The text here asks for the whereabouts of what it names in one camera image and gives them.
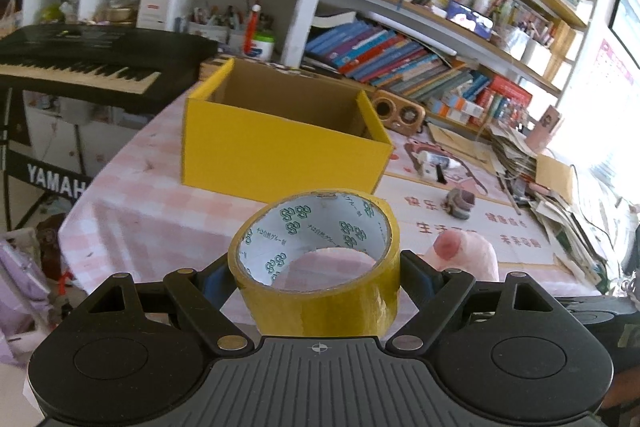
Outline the brown retro radio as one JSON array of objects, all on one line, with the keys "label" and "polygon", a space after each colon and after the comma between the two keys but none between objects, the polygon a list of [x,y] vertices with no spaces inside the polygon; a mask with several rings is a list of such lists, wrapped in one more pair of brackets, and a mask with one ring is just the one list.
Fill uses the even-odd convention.
[{"label": "brown retro radio", "polygon": [[378,90],[371,98],[378,119],[386,129],[405,136],[421,132],[425,119],[425,108],[390,91]]}]

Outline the black binder clip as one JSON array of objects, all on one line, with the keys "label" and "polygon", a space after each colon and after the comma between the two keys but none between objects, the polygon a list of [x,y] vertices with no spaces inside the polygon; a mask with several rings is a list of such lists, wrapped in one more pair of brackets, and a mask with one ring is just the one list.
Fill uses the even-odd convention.
[{"label": "black binder clip", "polygon": [[444,170],[442,170],[441,165],[436,166],[436,180],[440,184],[446,185],[448,183],[446,176],[444,175]]}]

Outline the kraft paper sheets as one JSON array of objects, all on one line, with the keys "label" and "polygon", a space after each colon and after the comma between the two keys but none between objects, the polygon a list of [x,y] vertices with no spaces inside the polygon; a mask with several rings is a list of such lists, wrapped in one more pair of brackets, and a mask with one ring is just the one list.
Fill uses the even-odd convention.
[{"label": "kraft paper sheets", "polygon": [[466,139],[463,135],[457,134],[434,124],[427,125],[428,131],[436,144],[440,145],[448,152],[453,153],[465,161],[471,161],[478,167],[483,167],[489,171],[494,171],[492,162],[495,159],[494,152],[488,144],[480,141]]}]

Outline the orange white box upper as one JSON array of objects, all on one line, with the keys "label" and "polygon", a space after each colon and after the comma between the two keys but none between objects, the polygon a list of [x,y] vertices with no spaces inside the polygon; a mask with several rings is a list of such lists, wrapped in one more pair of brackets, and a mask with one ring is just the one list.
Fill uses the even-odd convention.
[{"label": "orange white box upper", "polygon": [[466,98],[462,98],[462,96],[457,95],[450,96],[448,105],[450,108],[471,117],[482,117],[485,112],[483,106],[477,105],[473,102],[470,102]]}]

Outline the wooden pencil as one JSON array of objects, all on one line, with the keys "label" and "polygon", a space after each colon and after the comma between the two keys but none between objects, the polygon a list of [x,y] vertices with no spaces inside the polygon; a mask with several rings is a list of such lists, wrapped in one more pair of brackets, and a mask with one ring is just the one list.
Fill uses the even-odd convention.
[{"label": "wooden pencil", "polygon": [[503,176],[501,176],[500,173],[496,172],[496,177],[498,179],[498,182],[501,186],[501,190],[503,191],[504,194],[506,194],[506,197],[509,199],[509,202],[511,204],[511,206],[513,207],[514,211],[516,212],[516,214],[518,216],[521,216],[521,209],[520,207],[518,207],[518,204],[515,202],[515,199],[510,191],[510,188],[508,187],[508,184],[506,183],[506,179],[503,178]]}]

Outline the black yamaha keyboard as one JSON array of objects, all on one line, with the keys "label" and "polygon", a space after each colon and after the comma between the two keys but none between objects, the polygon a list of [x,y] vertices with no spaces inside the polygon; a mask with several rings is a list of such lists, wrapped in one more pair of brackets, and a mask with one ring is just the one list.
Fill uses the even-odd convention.
[{"label": "black yamaha keyboard", "polygon": [[163,30],[30,25],[1,40],[1,87],[157,114],[198,81],[217,49]]}]

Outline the purple grey toy truck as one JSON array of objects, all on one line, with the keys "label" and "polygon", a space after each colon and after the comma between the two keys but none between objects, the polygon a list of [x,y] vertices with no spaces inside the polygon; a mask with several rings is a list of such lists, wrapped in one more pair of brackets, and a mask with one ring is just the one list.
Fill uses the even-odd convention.
[{"label": "purple grey toy truck", "polygon": [[474,207],[475,194],[459,187],[449,191],[444,200],[446,213],[460,220],[469,220]]}]

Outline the messy paper stack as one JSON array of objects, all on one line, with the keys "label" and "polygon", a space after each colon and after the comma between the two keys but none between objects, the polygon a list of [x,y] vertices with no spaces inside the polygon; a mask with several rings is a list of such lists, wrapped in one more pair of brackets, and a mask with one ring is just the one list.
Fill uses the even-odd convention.
[{"label": "messy paper stack", "polygon": [[577,167],[535,153],[524,135],[504,124],[488,127],[514,202],[524,202],[559,249],[556,260],[605,294],[631,278],[624,271],[638,217],[626,199]]}]

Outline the pink checkered tablecloth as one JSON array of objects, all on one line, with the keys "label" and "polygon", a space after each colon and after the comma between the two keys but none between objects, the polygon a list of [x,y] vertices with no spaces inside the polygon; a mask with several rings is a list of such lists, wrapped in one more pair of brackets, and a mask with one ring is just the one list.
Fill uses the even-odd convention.
[{"label": "pink checkered tablecloth", "polygon": [[[88,293],[115,272],[155,282],[180,268],[201,270],[262,207],[182,184],[183,109],[177,98],[143,128],[93,180],[58,232],[70,271]],[[477,232],[494,246],[500,274],[526,272],[555,297],[597,295],[562,265],[538,221],[509,206],[482,169],[472,173],[488,195],[463,223],[442,210],[445,189],[419,179],[405,150],[410,139],[398,133],[390,139],[394,153],[375,195],[393,209],[402,248],[423,255],[450,228]]]}]

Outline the pink plush pig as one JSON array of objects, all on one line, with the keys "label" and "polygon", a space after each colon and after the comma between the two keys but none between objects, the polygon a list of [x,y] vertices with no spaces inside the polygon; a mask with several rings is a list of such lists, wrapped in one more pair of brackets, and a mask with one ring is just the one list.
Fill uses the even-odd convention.
[{"label": "pink plush pig", "polygon": [[472,274],[481,282],[500,280],[494,246],[475,232],[443,231],[419,257],[437,271],[459,269]]}]

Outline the orange white box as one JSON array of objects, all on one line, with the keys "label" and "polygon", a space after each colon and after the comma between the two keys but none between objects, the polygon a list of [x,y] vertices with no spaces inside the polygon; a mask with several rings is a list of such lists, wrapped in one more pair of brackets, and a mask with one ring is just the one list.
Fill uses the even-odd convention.
[{"label": "orange white box", "polygon": [[483,106],[477,105],[473,102],[470,102],[466,98],[462,98],[462,96],[457,95],[450,96],[448,105],[450,108],[471,117],[482,117],[485,112]]},{"label": "orange white box", "polygon": [[460,112],[460,110],[451,108],[440,100],[430,100],[427,103],[427,110],[436,116],[444,117],[448,120],[455,121],[458,124],[467,124],[470,116]]}]

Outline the orange white box lower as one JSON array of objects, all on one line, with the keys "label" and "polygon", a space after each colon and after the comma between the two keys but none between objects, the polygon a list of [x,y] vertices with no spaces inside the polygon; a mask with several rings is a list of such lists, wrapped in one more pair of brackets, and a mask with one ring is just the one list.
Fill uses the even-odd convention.
[{"label": "orange white box lower", "polygon": [[427,110],[436,116],[444,117],[448,120],[455,121],[458,124],[467,124],[470,116],[460,112],[460,110],[451,108],[440,100],[430,100],[427,103]]}]

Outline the white spray bottle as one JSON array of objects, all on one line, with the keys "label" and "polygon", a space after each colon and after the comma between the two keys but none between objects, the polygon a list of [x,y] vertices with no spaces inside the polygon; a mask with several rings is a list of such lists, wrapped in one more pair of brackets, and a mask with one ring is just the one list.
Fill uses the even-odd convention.
[{"label": "white spray bottle", "polygon": [[427,169],[427,168],[436,168],[440,167],[442,170],[448,169],[456,169],[462,166],[461,162],[456,158],[452,158],[450,156],[434,153],[430,150],[421,150],[418,154],[419,164]]}]

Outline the yellow tape roll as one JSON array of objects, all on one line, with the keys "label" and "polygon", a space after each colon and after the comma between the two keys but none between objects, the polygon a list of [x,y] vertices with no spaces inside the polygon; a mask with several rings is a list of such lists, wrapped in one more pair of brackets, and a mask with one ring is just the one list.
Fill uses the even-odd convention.
[{"label": "yellow tape roll", "polygon": [[383,336],[396,319],[398,224],[371,195],[323,190],[275,202],[235,234],[228,265],[264,335]]}]

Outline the row of leaning books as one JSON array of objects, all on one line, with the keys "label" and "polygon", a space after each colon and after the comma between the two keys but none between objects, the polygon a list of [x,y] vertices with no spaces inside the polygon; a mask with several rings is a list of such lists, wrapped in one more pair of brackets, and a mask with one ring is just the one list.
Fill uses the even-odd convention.
[{"label": "row of leaning books", "polygon": [[418,34],[410,35],[358,15],[348,22],[312,28],[303,64],[374,92],[390,91],[419,103],[429,114],[433,113],[427,110],[428,101],[440,100],[449,106],[451,95],[462,96],[485,109],[482,117],[470,116],[467,124],[461,124],[473,128],[506,124],[521,129],[527,124],[533,98],[475,58],[447,53]]}]

